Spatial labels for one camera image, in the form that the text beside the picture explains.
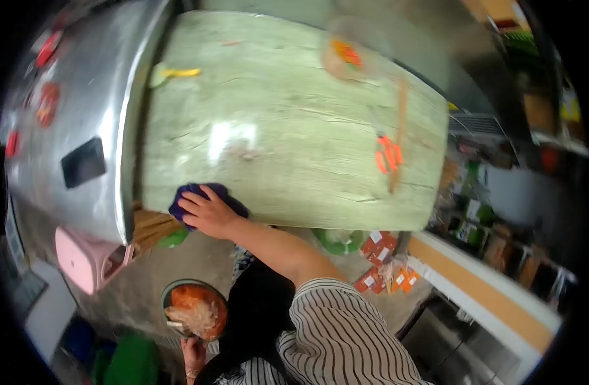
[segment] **floor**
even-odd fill
[[[57,266],[54,250],[54,228],[44,213],[22,202],[15,203],[19,232],[29,258],[41,258]],[[284,228],[321,249],[308,228]],[[96,329],[114,330],[119,326],[141,330],[148,335],[173,338],[175,335],[162,318],[160,297],[162,290],[179,278],[198,278],[213,285],[228,296],[234,263],[234,245],[225,240],[216,240],[200,232],[189,235],[183,244],[172,248],[154,248],[121,271],[103,290],[94,296],[80,291],[68,282],[76,298],[80,313]],[[356,281],[371,264],[357,253],[329,258]],[[386,294],[365,294],[385,317],[389,328],[397,332],[405,323],[416,305],[429,295],[431,286],[422,281],[410,294],[399,291]]]

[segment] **hand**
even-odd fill
[[[196,375],[205,367],[207,356],[207,342],[198,342],[198,337],[181,339],[181,350],[185,362],[185,374],[190,373],[189,378],[196,378]]]
[[[184,192],[177,204],[189,215],[183,216],[183,222],[198,228],[206,235],[218,239],[229,238],[231,225],[241,217],[225,204],[212,189],[201,185],[209,200],[192,192]]]

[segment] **black rectangle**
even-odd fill
[[[106,173],[102,139],[95,137],[62,159],[65,186],[73,189]]]

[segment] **yellow handle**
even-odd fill
[[[166,77],[185,78],[190,76],[196,76],[200,73],[200,68],[194,68],[193,70],[163,70],[162,75]]]

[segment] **wooden board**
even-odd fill
[[[181,15],[160,60],[202,73],[152,90],[139,164],[143,205],[166,211],[179,185],[220,182],[269,224],[424,227],[444,162],[446,100],[385,58],[375,60],[386,76],[334,78],[320,60],[325,39],[271,17]],[[376,167],[368,107],[395,140],[398,85],[389,76],[405,76],[410,88],[394,195]]]

